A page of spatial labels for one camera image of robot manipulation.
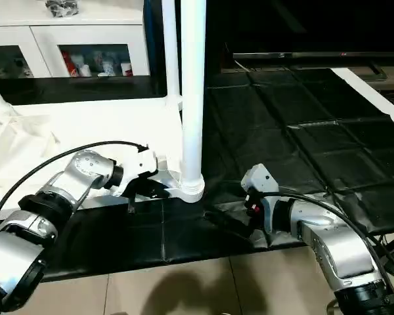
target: white cabinet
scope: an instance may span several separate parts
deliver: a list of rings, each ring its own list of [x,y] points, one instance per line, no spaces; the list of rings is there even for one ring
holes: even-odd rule
[[[84,73],[72,56],[84,59],[92,76],[104,71],[104,59],[116,75],[125,73],[121,63],[129,75],[149,75],[143,0],[78,2],[77,15],[53,18],[44,1],[0,0],[0,78],[27,77],[24,71],[68,77],[73,65]]]
[[[102,72],[99,69],[102,58],[112,55],[117,74],[121,75],[120,64],[126,62],[131,63],[133,75],[149,75],[142,25],[32,26],[31,29],[53,77],[70,76],[62,51],[82,56],[93,74]]]
[[[29,71],[34,77],[51,76],[30,27],[0,27],[0,78],[26,77]]]

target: tile floor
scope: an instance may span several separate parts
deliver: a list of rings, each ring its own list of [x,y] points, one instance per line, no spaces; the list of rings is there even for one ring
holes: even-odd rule
[[[14,315],[324,315],[307,247],[43,283]]]

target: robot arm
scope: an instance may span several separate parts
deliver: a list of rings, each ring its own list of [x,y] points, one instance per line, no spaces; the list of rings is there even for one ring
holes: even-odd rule
[[[277,182],[262,164],[246,173],[241,186],[247,192],[246,207],[263,213],[266,233],[289,232],[314,251],[345,315],[394,314],[394,296],[387,293],[366,244],[345,222],[306,201],[279,197],[260,199],[262,192],[278,191]]]
[[[90,189],[116,187],[122,195],[139,177],[157,171],[150,150],[138,152],[128,168],[94,151],[76,153],[63,172],[35,195],[19,201],[20,210],[0,224],[0,312],[22,307],[41,281],[49,249]]]

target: black mat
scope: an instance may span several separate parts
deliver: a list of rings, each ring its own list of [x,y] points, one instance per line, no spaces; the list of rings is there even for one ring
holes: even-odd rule
[[[0,90],[14,104],[161,94],[151,79],[137,79],[144,81],[131,79],[125,89],[123,81],[108,84],[106,91],[100,81],[68,79],[23,80],[28,92],[2,81]],[[202,201],[139,203],[134,215],[124,205],[76,213],[46,280],[265,250],[204,215],[213,207],[242,214],[239,182],[257,163],[281,188],[327,194],[369,232],[394,232],[394,123],[343,80],[329,70],[304,70],[218,75],[206,85]],[[284,238],[272,249],[298,245]]]

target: shelf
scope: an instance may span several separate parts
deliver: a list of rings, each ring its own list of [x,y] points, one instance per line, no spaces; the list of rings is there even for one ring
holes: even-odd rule
[[[79,0],[79,13],[54,18],[45,0],[0,0],[0,26],[143,23],[143,0]]]

